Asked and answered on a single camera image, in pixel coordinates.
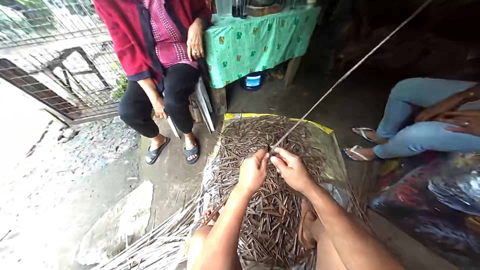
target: blue jeans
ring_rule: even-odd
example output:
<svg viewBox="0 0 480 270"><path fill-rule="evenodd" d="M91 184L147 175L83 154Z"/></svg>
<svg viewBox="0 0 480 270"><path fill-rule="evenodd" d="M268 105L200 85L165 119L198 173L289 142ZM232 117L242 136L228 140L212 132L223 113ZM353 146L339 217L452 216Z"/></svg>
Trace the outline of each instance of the blue jeans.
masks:
<svg viewBox="0 0 480 270"><path fill-rule="evenodd" d="M388 143L373 148L382 159L407 157L426 150L445 152L480 151L480 137L445 130L454 126L442 122L413 121L420 107L432 106L441 100L474 86L474 82L411 78L395 85L388 98L377 135Z"/></svg>

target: pile of sticks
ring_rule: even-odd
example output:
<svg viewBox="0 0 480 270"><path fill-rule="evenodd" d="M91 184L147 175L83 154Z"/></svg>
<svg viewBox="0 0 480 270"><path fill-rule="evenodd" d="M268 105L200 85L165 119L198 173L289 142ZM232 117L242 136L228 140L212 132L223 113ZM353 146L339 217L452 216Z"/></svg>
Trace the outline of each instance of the pile of sticks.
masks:
<svg viewBox="0 0 480 270"><path fill-rule="evenodd" d="M277 116L240 118L224 128L219 153L213 162L214 194L211 205L220 204L238 182L242 160L258 149L267 149L295 122ZM310 175L321 183L324 159L319 149L311 147L311 134L304 124L297 127L280 147L300 156ZM240 233L240 257L283 269L311 257L297 241L300 223L300 195L268 163L264 185L251 198Z"/></svg>
<svg viewBox="0 0 480 270"><path fill-rule="evenodd" d="M188 235L195 227L195 209L200 201L196 191L183 207L158 226L93 270L167 270L187 257L184 253Z"/></svg>

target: person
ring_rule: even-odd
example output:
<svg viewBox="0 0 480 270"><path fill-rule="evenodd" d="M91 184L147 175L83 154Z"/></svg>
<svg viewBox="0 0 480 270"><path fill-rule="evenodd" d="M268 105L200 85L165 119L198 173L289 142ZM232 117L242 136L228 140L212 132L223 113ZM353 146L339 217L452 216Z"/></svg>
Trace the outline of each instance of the person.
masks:
<svg viewBox="0 0 480 270"><path fill-rule="evenodd" d="M400 81L390 93L377 130L352 130L377 143L344 150L358 161L407 157L426 150L480 151L480 85L431 78Z"/></svg>
<svg viewBox="0 0 480 270"><path fill-rule="evenodd" d="M308 174L299 157L282 148L270 160L285 182L306 197L302 200L299 238L317 247L316 269L403 270L398 261ZM237 254L240 228L248 203L266 176L268 153L259 150L240 166L233 188L214 225L197 229L189 244L187 270L241 270Z"/></svg>
<svg viewBox="0 0 480 270"><path fill-rule="evenodd" d="M198 160L188 109L203 57L203 32L211 12L200 0L94 0L110 33L128 85L119 104L120 118L151 138L145 160L153 164L170 138L152 120L170 117L185 136L188 164Z"/></svg>

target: black pants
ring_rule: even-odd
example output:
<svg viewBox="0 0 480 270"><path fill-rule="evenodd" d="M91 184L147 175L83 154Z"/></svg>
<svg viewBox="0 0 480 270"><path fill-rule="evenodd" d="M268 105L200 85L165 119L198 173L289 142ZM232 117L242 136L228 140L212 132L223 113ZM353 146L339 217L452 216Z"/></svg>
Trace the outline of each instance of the black pants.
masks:
<svg viewBox="0 0 480 270"><path fill-rule="evenodd" d="M200 72L187 64L175 64L164 72L165 112L184 134L192 132L193 118L188 109L188 97L195 91ZM135 81L129 81L119 105L120 118L145 137L158 135L152 119L152 103Z"/></svg>

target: wooden table leg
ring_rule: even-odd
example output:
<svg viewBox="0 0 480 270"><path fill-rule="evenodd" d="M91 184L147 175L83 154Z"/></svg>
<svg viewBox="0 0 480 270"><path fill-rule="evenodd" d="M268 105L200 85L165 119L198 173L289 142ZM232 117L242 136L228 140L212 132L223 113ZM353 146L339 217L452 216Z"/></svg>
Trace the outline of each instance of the wooden table leg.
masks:
<svg viewBox="0 0 480 270"><path fill-rule="evenodd" d="M290 59L288 62L287 72L285 72L285 87L290 85L297 74L300 65L301 56Z"/></svg>
<svg viewBox="0 0 480 270"><path fill-rule="evenodd" d="M225 87L212 88L212 106L217 114L227 112L227 92Z"/></svg>

